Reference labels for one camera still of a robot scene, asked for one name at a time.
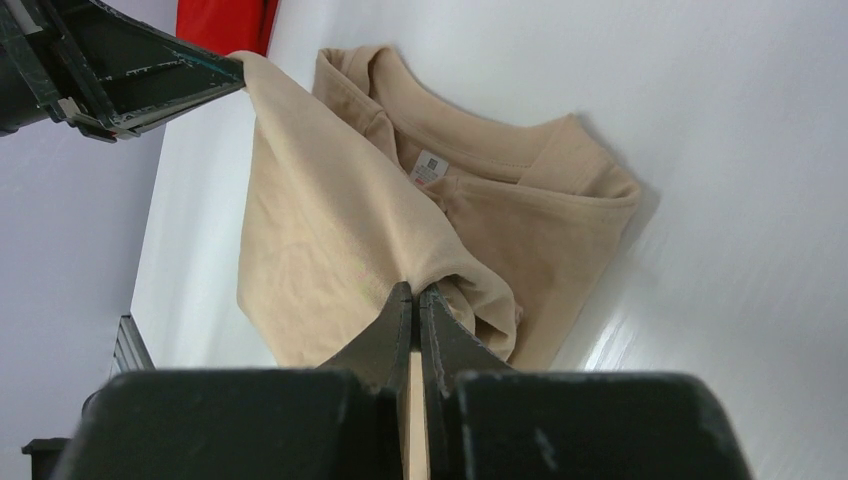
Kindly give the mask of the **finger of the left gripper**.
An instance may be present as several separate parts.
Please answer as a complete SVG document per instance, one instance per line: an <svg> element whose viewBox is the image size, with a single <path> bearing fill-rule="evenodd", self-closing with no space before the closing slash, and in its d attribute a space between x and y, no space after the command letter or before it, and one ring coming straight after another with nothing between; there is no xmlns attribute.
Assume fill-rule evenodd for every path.
<svg viewBox="0 0 848 480"><path fill-rule="evenodd" d="M83 114L103 126L152 126L244 87L240 61L135 20L101 1L42 1Z"/></svg>

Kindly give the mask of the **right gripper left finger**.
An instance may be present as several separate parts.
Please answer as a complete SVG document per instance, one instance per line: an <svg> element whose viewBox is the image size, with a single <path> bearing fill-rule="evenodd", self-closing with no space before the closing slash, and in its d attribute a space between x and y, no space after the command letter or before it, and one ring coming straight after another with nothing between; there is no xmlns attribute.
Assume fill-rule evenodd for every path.
<svg viewBox="0 0 848 480"><path fill-rule="evenodd" d="M57 479L404 479L409 285L315 368L147 370L88 403Z"/></svg>

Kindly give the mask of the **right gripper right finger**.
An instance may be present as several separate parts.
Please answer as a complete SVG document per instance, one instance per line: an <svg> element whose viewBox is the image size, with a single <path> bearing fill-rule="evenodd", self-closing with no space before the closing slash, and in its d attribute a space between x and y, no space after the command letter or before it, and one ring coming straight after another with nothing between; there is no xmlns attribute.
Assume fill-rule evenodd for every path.
<svg viewBox="0 0 848 480"><path fill-rule="evenodd" d="M519 372L419 297L433 479L747 479L718 399L672 372Z"/></svg>

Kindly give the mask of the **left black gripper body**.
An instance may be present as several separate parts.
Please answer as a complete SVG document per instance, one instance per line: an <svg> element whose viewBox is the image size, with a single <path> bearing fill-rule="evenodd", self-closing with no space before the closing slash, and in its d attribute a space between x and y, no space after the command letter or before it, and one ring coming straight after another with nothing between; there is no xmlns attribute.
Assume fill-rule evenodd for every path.
<svg viewBox="0 0 848 480"><path fill-rule="evenodd" d="M44 120L115 143L113 108L86 58L71 16L95 11L93 1L1 3L1 135Z"/></svg>

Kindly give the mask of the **beige t shirt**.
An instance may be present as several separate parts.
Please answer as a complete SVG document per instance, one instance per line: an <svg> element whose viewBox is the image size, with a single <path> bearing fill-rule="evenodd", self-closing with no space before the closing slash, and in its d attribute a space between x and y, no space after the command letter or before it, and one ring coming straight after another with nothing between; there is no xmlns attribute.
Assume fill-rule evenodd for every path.
<svg viewBox="0 0 848 480"><path fill-rule="evenodd" d="M400 282L436 285L512 366L551 366L640 200L575 115L473 116L389 46L319 51L308 90L237 59L256 113L237 302L280 366L328 360Z"/></svg>

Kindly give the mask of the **folded red t shirt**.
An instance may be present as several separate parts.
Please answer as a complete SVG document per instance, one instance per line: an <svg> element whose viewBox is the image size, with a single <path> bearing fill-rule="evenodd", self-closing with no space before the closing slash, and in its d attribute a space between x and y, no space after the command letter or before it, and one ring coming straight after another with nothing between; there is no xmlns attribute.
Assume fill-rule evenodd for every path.
<svg viewBox="0 0 848 480"><path fill-rule="evenodd" d="M176 37L221 55L266 55L278 0L178 0Z"/></svg>

